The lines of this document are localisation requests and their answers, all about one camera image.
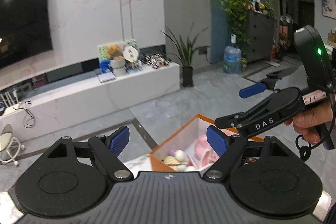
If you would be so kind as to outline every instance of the yellow plush toy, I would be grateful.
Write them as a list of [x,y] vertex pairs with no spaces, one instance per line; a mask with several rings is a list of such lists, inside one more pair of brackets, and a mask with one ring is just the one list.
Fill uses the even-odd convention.
[[120,48],[117,44],[112,44],[107,47],[107,55],[108,59],[112,59],[114,55],[119,54]]

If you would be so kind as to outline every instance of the television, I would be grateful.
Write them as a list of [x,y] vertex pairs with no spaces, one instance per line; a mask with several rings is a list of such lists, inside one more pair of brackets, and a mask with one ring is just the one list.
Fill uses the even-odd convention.
[[0,0],[0,69],[52,49],[48,0]]

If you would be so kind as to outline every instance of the orange box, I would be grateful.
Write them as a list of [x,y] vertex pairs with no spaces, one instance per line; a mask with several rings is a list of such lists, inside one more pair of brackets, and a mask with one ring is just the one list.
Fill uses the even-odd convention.
[[[198,137],[205,135],[208,126],[214,123],[214,120],[201,114],[196,114],[185,125],[149,153],[153,171],[175,172],[173,168],[165,165],[161,160],[167,156],[169,150],[172,148],[185,151]],[[223,129],[222,131],[227,135],[238,134],[236,128]],[[251,139],[254,141],[263,141],[260,137],[253,137]],[[211,164],[206,165],[199,171],[205,170],[210,166]]]

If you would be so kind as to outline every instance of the dark gray cabinet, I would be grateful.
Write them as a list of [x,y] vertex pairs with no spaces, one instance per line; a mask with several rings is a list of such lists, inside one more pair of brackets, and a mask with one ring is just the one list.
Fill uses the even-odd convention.
[[256,12],[249,12],[246,35],[251,44],[248,47],[247,62],[269,58],[273,45],[274,18]]

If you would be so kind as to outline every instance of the silver screw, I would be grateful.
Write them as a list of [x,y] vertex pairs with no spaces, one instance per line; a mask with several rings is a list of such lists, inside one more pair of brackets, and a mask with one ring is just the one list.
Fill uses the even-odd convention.
[[118,179],[126,179],[131,175],[131,172],[127,170],[118,170],[114,172],[114,176]]
[[210,170],[207,172],[207,177],[210,179],[219,179],[222,177],[222,172],[218,170]]

